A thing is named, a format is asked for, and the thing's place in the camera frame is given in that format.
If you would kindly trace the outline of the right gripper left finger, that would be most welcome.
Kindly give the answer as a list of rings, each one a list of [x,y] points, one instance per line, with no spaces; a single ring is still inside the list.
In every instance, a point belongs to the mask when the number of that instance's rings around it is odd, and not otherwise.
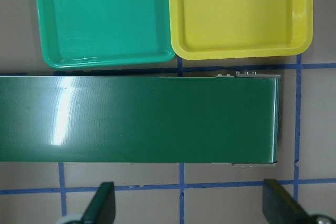
[[[114,182],[103,182],[81,217],[81,223],[114,223],[116,216]]]

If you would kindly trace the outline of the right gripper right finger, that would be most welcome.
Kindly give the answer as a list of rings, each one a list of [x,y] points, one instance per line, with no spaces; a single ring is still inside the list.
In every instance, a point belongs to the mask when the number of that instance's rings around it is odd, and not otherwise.
[[[262,211],[268,223],[315,223],[308,213],[275,179],[264,179]]]

